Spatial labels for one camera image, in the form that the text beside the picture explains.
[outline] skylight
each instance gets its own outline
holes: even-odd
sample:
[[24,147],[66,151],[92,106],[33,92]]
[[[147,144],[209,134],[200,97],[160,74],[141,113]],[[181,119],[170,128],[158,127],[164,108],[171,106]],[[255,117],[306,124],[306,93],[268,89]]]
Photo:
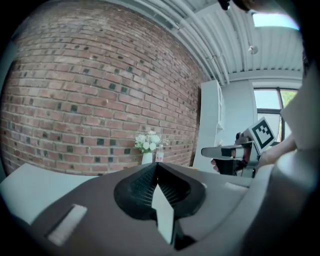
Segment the skylight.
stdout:
[[295,21],[284,14],[254,13],[252,17],[255,27],[285,27],[299,30]]

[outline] brick wall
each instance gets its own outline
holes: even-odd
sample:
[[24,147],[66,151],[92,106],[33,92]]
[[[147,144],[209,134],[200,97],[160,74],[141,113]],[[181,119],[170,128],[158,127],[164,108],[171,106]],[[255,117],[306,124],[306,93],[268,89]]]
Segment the brick wall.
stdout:
[[102,1],[49,2],[15,42],[1,98],[7,173],[24,163],[97,175],[141,163],[134,138],[166,135],[166,162],[189,165],[204,76],[141,15]]

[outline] qr code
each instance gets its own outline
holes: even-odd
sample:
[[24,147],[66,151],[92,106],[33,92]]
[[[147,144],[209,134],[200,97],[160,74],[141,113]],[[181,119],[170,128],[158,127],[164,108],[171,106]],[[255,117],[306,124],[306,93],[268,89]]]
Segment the qr code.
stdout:
[[274,136],[265,120],[261,120],[252,131],[261,149],[264,149],[274,139]]

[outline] white cabinet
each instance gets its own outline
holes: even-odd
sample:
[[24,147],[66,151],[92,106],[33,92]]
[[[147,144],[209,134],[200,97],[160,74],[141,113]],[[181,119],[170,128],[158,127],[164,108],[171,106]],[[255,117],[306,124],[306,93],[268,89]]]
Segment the white cabinet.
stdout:
[[200,127],[193,167],[214,172],[211,159],[201,155],[201,149],[215,147],[224,128],[225,103],[218,81],[201,85]]

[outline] flower arrangement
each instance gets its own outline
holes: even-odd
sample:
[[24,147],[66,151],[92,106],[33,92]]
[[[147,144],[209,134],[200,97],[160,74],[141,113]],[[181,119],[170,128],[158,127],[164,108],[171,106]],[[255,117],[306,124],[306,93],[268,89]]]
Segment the flower arrangement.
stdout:
[[162,139],[161,134],[153,130],[150,130],[146,134],[139,134],[135,137],[134,146],[141,151],[141,153],[151,153],[159,147],[159,145],[168,145],[169,142],[167,139]]

